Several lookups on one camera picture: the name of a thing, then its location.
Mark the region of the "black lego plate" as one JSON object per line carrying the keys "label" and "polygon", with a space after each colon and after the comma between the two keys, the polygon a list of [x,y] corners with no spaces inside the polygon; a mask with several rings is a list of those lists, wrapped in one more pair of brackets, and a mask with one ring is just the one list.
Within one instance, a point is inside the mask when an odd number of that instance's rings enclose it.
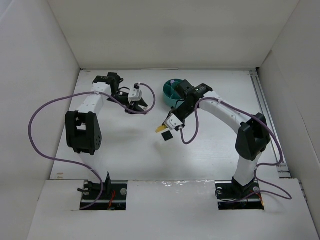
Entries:
{"label": "black lego plate", "polygon": [[163,132],[161,135],[165,142],[174,138],[170,130]]}

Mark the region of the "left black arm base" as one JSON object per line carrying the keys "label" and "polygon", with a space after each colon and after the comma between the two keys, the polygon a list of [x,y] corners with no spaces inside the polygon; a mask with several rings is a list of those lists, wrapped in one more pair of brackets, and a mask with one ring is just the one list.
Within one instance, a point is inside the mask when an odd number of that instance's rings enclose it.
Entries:
{"label": "left black arm base", "polygon": [[[90,205],[96,200],[101,190],[99,183],[85,181],[78,191],[82,193],[80,208]],[[111,181],[98,201],[86,208],[85,211],[124,211],[127,203],[128,182]]]}

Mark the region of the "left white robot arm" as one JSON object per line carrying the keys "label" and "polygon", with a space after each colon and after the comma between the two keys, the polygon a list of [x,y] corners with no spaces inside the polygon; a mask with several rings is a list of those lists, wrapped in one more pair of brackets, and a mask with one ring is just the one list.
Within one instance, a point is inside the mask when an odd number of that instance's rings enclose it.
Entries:
{"label": "left white robot arm", "polygon": [[109,72],[106,76],[96,76],[92,82],[93,94],[89,94],[76,110],[65,114],[67,146],[100,176],[101,179],[89,187],[96,191],[101,190],[101,182],[107,184],[108,176],[108,173],[101,169],[101,160],[97,153],[103,141],[98,115],[104,103],[120,103],[126,107],[124,111],[131,115],[145,112],[148,107],[142,98],[140,86],[135,84],[129,92],[124,92],[120,87],[123,81],[124,79],[115,72]]}

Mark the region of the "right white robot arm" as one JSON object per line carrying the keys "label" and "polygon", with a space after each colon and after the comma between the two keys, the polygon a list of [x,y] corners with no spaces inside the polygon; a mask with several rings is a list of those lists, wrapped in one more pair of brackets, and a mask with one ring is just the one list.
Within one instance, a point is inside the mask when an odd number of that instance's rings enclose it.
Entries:
{"label": "right white robot arm", "polygon": [[183,103],[179,107],[171,108],[164,121],[164,125],[170,130],[181,131],[187,117],[195,114],[197,110],[203,110],[221,120],[236,133],[235,149],[239,158],[231,179],[231,189],[234,199],[243,198],[254,183],[254,170],[271,140],[265,128],[265,116],[261,113],[248,116],[228,107],[226,102],[204,83],[194,87],[187,80],[183,80],[173,90]]}

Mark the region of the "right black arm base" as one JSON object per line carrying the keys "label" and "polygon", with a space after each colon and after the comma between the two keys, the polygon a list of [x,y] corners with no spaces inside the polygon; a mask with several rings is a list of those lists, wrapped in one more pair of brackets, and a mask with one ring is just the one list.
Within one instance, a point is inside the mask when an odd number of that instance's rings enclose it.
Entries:
{"label": "right black arm base", "polygon": [[236,190],[231,181],[215,182],[215,197],[219,210],[264,210],[264,203],[259,190],[259,184],[255,181],[244,192]]}

